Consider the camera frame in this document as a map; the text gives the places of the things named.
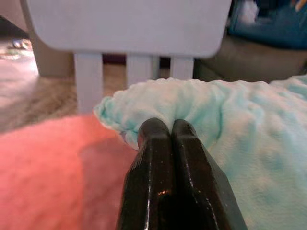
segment chair leg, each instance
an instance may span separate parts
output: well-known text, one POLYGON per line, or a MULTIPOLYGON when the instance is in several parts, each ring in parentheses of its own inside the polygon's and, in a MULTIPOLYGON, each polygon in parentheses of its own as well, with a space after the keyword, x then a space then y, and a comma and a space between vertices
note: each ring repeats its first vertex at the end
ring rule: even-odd
POLYGON ((78 112, 91 113, 103 96, 101 53, 74 54, 78 112))
POLYGON ((192 57, 172 57, 170 77, 178 79, 193 78, 194 59, 192 57))
POLYGON ((127 86, 148 79, 157 79, 159 57, 146 55, 127 55, 127 86))

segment floor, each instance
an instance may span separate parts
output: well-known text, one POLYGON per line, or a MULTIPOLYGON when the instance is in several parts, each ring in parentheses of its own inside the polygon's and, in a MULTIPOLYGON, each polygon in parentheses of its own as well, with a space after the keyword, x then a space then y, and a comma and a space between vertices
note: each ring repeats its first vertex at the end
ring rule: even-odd
MULTIPOLYGON (((6 45, 0 42, 0 50, 6 45)), ((104 96, 126 87, 124 65, 104 65, 104 96)), ((161 70, 162 77, 169 71, 161 70)), ((33 53, 17 60, 0 58, 0 133, 76 114, 75 82, 39 77, 33 53)))

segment white wooden chair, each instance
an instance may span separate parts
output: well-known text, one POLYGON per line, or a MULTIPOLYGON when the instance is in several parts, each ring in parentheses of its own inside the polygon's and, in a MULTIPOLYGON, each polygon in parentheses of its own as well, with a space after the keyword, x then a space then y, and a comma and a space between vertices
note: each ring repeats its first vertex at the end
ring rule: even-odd
POLYGON ((25 0, 34 30, 74 53, 80 113, 102 98, 102 53, 127 53, 128 86, 155 79, 159 56, 170 76, 191 78, 194 58, 219 48, 231 0, 25 0))

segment pink blanket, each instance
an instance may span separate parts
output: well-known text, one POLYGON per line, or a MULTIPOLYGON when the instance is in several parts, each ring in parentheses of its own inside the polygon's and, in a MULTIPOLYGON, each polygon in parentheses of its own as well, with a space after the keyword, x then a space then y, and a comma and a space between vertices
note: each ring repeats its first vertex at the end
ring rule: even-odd
POLYGON ((114 229, 135 155, 93 116, 2 135, 0 229, 114 229))

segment mint green blanket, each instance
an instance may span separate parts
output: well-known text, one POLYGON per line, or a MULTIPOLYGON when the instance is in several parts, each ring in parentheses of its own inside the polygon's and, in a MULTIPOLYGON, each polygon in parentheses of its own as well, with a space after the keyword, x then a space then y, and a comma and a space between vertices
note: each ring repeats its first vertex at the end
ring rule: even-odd
POLYGON ((137 149, 140 125, 190 122, 225 172, 251 230, 307 229, 307 75, 248 83, 159 79, 105 97, 103 125, 137 149))

